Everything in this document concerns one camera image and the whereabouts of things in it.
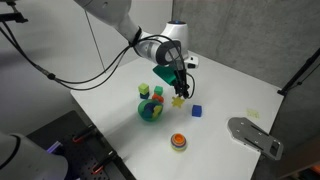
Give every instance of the red block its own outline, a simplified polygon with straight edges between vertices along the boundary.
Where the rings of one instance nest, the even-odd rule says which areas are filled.
[[[159,96],[158,94],[153,94],[152,99],[153,99],[153,100],[158,100],[158,101],[161,102],[161,103],[164,102],[163,97],[162,97],[162,96]]]

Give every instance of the orange lid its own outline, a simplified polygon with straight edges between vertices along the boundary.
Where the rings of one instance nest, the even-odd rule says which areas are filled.
[[[174,141],[178,144],[183,143],[185,141],[184,136],[182,134],[175,134]]]

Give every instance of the gray wall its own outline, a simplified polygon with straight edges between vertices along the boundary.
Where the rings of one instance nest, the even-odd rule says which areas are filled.
[[[320,47],[319,0],[175,0],[173,19],[188,23],[190,50],[279,87]],[[272,134],[286,150],[320,133],[319,80],[280,109]]]

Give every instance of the blue cube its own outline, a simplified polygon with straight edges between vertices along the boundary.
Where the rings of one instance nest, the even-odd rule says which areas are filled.
[[[202,107],[199,105],[193,105],[192,107],[192,116],[201,117],[202,115]]]
[[[145,94],[145,95],[143,95],[143,94],[140,93],[140,98],[141,98],[141,99],[148,99],[149,96],[150,96],[150,93],[149,93],[149,92],[148,92],[147,94]]]

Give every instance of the yellow toy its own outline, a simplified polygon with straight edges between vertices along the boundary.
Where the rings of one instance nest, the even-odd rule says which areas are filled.
[[[172,107],[177,106],[179,108],[181,108],[181,105],[184,103],[184,99],[181,99],[181,97],[172,97],[173,101],[172,101]]]

